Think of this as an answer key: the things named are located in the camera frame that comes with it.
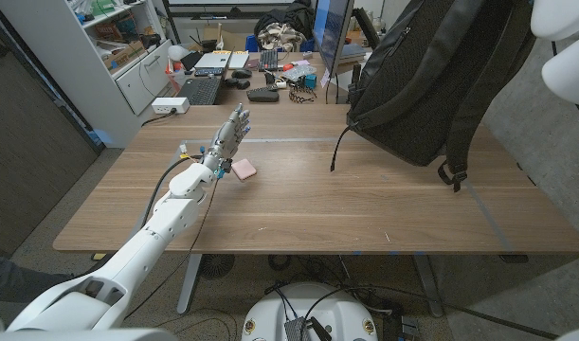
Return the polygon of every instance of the person's leg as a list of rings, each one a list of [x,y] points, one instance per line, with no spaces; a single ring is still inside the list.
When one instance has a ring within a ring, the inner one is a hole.
[[[0,257],[0,300],[31,302],[50,287],[72,278],[72,275],[51,275],[26,269]]]

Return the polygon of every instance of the computer mouse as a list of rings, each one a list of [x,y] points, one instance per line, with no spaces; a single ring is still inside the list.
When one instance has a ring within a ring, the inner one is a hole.
[[[251,71],[246,70],[246,69],[238,69],[238,70],[234,70],[234,72],[232,72],[232,77],[233,78],[251,78]]]
[[[235,78],[231,78],[231,79],[227,79],[224,81],[226,83],[227,87],[235,87],[236,84],[239,83],[239,80],[235,79]]]
[[[249,85],[251,85],[251,83],[248,80],[239,80],[239,82],[236,84],[236,88],[243,90],[248,88]]]

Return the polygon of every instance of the desk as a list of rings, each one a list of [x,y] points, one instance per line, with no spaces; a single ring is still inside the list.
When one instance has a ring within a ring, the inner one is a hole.
[[[143,128],[53,246],[118,250],[178,144],[188,140],[196,153],[234,106],[191,107]],[[258,174],[245,182],[228,174],[219,182],[196,255],[579,253],[579,234],[482,126],[469,178],[454,193],[437,175],[441,159],[427,168],[410,166],[352,132],[329,173],[348,105],[292,106],[282,113],[278,104],[245,108],[252,130],[235,159],[248,158]],[[160,194],[166,190],[167,183]],[[196,230],[168,251],[188,251]],[[192,256],[190,269],[195,277]]]
[[[255,59],[259,59],[260,58],[261,53],[260,52],[251,52],[249,53],[249,60],[255,60]],[[290,63],[290,62],[296,62],[296,61],[301,61],[303,60],[302,58],[302,53],[301,52],[279,52],[279,59],[281,59],[281,61],[279,61],[279,66],[283,66],[286,63]],[[317,87],[315,88],[315,93],[317,94],[317,97],[315,98],[315,100],[313,102],[306,102],[306,103],[294,103],[293,101],[291,101],[289,99],[289,89],[279,89],[279,101],[276,102],[277,104],[282,104],[282,105],[286,105],[286,104],[296,104],[296,105],[312,105],[312,104],[325,104],[325,91],[326,88],[320,86],[320,80],[323,77],[323,74],[325,73],[325,65],[323,64],[322,59],[320,58],[320,55],[315,52],[313,53],[313,58],[308,60],[308,63],[310,63],[310,65],[314,66],[317,69],[316,75],[317,75]],[[343,67],[342,68],[342,72],[348,71],[349,69],[348,67]],[[232,77],[232,72],[234,70],[228,70],[226,73],[226,78],[229,79]],[[251,72],[253,73],[253,75],[251,76],[249,80],[249,82],[251,83],[251,85],[246,88],[245,90],[238,90],[236,88],[225,88],[222,87],[222,89],[220,89],[220,94],[218,95],[218,101],[221,103],[244,103],[244,104],[248,104],[248,105],[269,105],[271,103],[261,103],[261,102],[251,102],[249,101],[249,99],[247,98],[247,90],[250,89],[257,89],[257,88],[261,88],[261,87],[265,87],[266,86],[266,79],[264,76],[263,72],[259,72],[256,69],[251,69]],[[276,74],[280,75],[282,73],[282,71],[277,71]],[[335,85],[334,84],[330,84],[330,89],[329,89],[329,102],[330,103],[335,103]],[[305,98],[309,98],[311,97],[308,94],[304,94]]]

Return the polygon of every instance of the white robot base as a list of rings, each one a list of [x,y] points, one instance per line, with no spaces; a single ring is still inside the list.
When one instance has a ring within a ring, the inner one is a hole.
[[[280,288],[299,317],[304,317],[315,302],[335,290],[327,284],[302,282],[289,284]],[[247,314],[242,330],[242,341],[287,340],[284,324],[287,316],[295,316],[289,304],[277,292],[264,296]],[[371,315],[354,297],[345,292],[338,292],[320,301],[308,318],[314,317],[327,330],[333,340],[377,340],[377,333]],[[307,329],[303,341],[318,340],[313,329]]]

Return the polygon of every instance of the cabinet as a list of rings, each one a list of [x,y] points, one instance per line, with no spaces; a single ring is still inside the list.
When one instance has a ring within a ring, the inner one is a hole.
[[[107,147],[126,147],[150,118],[154,97],[170,88],[164,71],[172,42],[151,0],[115,6],[84,24],[64,0],[0,0],[0,10]],[[97,36],[95,24],[125,13],[133,14],[138,32],[151,27],[161,43],[111,74],[90,37]]]

